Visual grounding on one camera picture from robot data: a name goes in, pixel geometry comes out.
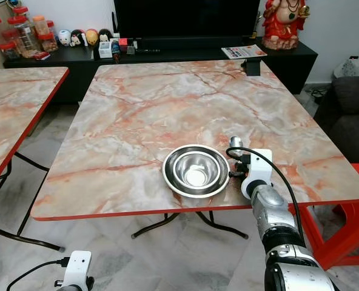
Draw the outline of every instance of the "metal bowl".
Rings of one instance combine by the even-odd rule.
[[[207,153],[187,152],[174,161],[173,175],[185,188],[204,190],[217,182],[220,166],[217,160]]]
[[[207,198],[224,190],[229,170],[221,153],[199,144],[178,147],[167,155],[162,166],[166,184],[191,198]]]

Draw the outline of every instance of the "white wall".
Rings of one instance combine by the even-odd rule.
[[[31,16],[43,14],[63,28],[112,29],[113,0],[23,0]],[[263,12],[266,0],[261,0]],[[359,0],[307,0],[311,16],[300,39],[318,53],[308,82],[329,82],[333,69],[350,55],[359,56]],[[259,24],[260,35],[263,28]]]
[[[67,29],[112,31],[111,12],[115,11],[113,0],[22,0],[29,8],[31,17],[44,15],[54,21],[56,31]]]
[[[265,3],[261,0],[262,12]],[[311,15],[299,37],[318,53],[307,82],[330,82],[337,65],[359,56],[359,0],[306,0],[306,5]]]

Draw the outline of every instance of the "marble floor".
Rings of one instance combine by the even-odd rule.
[[[315,112],[317,111],[318,104],[314,102],[314,98],[311,97],[309,91],[302,90],[301,94],[294,95],[298,102],[306,109],[306,111],[311,115],[314,116]]]
[[[314,105],[305,93],[300,102]],[[50,106],[19,152],[50,167],[78,109],[74,105]],[[13,158],[13,171],[0,192],[0,227],[15,232],[41,183],[43,172]],[[329,209],[316,208],[323,232],[340,226]],[[162,215],[38,222],[31,218],[23,235],[65,246],[64,253],[0,236],[0,291],[32,267],[69,256],[73,250],[90,250],[90,276],[94,291],[261,291],[265,268],[264,250],[251,210],[215,212],[217,223],[249,234],[244,240],[205,225],[193,213],[181,214],[167,226],[143,234],[131,234],[162,219]],[[55,290],[63,279],[61,266],[37,270],[12,290]],[[359,267],[334,267],[328,271],[340,290],[359,290]]]

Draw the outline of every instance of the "deity statue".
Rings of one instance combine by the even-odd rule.
[[[305,0],[267,0],[263,14],[264,46],[273,50],[297,47],[297,30],[303,30],[303,24],[309,15]]]

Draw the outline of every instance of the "black cable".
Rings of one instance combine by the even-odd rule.
[[[319,88],[319,89],[313,89],[313,90],[309,91],[309,93],[314,98],[321,98],[321,97],[325,96],[327,91],[328,91],[328,88]]]
[[[6,291],[10,291],[12,285],[14,285],[16,282],[18,282],[20,279],[22,279],[23,277],[26,277],[28,274],[34,272],[35,270],[38,270],[39,268],[42,268],[44,266],[47,266],[47,265],[52,265],[52,264],[60,264],[62,267],[66,267],[68,265],[68,262],[69,262],[69,257],[65,257],[63,259],[59,259],[57,261],[50,261],[50,262],[47,262],[47,263],[43,263],[43,264],[40,264],[34,268],[32,268],[31,270],[25,272],[25,274],[17,277],[14,281],[12,281],[8,286],[7,286],[7,290]]]
[[[302,239],[302,242],[304,244],[304,246],[306,247],[306,244],[305,244],[305,240],[304,240],[304,236],[303,236],[303,229],[302,229],[302,223],[301,223],[301,215],[300,215],[300,210],[298,208],[298,204],[297,204],[297,200],[295,199],[295,195],[294,195],[294,192],[293,192],[293,189],[291,188],[288,180],[285,178],[285,176],[282,174],[282,172],[280,171],[280,169],[278,169],[278,167],[272,162],[270,161],[269,159],[267,159],[265,156],[261,155],[260,153],[254,151],[254,150],[251,150],[251,149],[248,149],[246,147],[230,147],[229,149],[226,150],[226,154],[227,156],[229,156],[230,158],[233,158],[233,159],[236,159],[238,161],[240,161],[240,158],[237,157],[237,156],[232,156],[229,152],[231,150],[245,150],[246,152],[249,152],[249,153],[253,153],[254,155],[257,155],[258,157],[260,157],[261,159],[263,159],[264,161],[266,161],[277,173],[278,175],[282,178],[283,182],[285,183],[287,189],[289,190],[289,193],[290,193],[290,196],[291,196],[291,199],[293,201],[293,205],[294,205],[294,210],[295,210],[295,215],[297,217],[297,226],[298,226],[298,232],[300,233],[300,237]]]

